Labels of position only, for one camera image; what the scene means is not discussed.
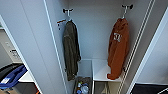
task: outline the blue bin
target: blue bin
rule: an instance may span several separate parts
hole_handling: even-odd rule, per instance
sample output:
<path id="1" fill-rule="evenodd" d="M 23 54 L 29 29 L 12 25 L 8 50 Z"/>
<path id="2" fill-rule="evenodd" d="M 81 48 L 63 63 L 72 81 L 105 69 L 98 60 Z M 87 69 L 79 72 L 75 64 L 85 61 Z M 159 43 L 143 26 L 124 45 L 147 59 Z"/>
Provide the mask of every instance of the blue bin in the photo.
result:
<path id="1" fill-rule="evenodd" d="M 27 72 L 23 64 L 10 64 L 0 69 L 0 89 L 14 87 L 19 79 Z"/>

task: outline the floor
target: floor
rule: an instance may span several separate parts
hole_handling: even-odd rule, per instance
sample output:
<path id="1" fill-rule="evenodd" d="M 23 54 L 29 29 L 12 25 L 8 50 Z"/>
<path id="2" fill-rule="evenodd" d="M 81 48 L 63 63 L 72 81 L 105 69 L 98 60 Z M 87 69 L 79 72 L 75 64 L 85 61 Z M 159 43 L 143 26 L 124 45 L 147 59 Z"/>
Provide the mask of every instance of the floor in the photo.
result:
<path id="1" fill-rule="evenodd" d="M 108 94 L 107 82 L 95 82 L 94 94 Z"/>
<path id="2" fill-rule="evenodd" d="M 165 88 L 168 88 L 168 85 L 135 84 L 132 94 L 157 94 Z"/>

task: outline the storage bin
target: storage bin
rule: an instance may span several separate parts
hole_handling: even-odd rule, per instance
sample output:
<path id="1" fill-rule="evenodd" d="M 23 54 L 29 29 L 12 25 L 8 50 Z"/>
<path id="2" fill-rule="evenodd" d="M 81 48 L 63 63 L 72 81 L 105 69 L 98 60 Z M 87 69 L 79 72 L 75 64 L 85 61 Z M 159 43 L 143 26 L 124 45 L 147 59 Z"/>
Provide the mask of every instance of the storage bin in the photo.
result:
<path id="1" fill-rule="evenodd" d="M 85 84 L 87 83 L 87 86 L 88 86 L 88 94 L 91 94 L 92 93 L 92 80 L 90 77 L 77 77 L 75 79 L 75 86 L 74 86 L 74 91 L 73 91 L 73 94 L 77 94 L 77 89 L 78 88 L 78 83 L 82 82 L 82 84 Z"/>

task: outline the jacket sleeve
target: jacket sleeve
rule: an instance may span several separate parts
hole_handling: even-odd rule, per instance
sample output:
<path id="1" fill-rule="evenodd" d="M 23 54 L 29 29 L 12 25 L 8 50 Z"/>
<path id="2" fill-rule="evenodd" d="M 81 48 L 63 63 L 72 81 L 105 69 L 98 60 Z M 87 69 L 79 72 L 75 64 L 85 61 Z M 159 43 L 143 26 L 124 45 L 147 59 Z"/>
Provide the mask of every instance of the jacket sleeve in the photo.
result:
<path id="1" fill-rule="evenodd" d="M 64 58 L 65 58 L 65 67 L 67 72 L 67 79 L 68 81 L 74 79 L 74 75 L 72 72 L 72 49 L 70 44 L 70 39 L 68 37 L 63 38 L 63 46 L 64 46 Z"/>

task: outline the closet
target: closet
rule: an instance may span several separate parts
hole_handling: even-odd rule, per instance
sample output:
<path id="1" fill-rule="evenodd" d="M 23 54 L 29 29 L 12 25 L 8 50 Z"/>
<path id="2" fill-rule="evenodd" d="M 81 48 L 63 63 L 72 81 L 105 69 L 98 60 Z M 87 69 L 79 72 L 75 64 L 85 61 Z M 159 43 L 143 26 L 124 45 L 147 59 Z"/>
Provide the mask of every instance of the closet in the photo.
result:
<path id="1" fill-rule="evenodd" d="M 107 57 L 112 28 L 123 16 L 122 5 L 132 4 L 133 9 L 125 14 L 130 29 L 130 51 L 123 72 L 117 80 L 102 80 L 104 76 L 96 74 L 102 66 L 110 70 Z M 78 76 L 95 77 L 95 82 L 107 81 L 110 92 L 114 91 L 112 94 L 129 94 L 127 91 L 167 5 L 167 0 L 16 0 L 1 1 L 0 15 L 43 94 L 71 94 L 74 88 L 75 81 L 67 81 L 65 72 L 62 36 L 69 17 L 63 9 L 73 9 L 70 18 L 78 29 L 81 52 Z"/>

